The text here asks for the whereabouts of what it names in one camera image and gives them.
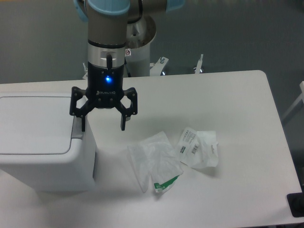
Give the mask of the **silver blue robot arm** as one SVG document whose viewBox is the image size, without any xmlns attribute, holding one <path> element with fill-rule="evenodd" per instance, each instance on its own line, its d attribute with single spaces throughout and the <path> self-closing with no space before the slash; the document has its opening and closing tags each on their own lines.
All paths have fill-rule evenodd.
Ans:
<svg viewBox="0 0 304 228">
<path fill-rule="evenodd" d="M 183 0 L 75 0 L 79 16 L 88 23 L 87 89 L 72 87 L 70 115 L 81 119 L 94 108 L 116 108 L 121 129 L 138 113 L 137 92 L 123 90 L 126 49 L 132 41 L 147 45 L 146 18 L 156 12 L 177 10 Z"/>
</svg>

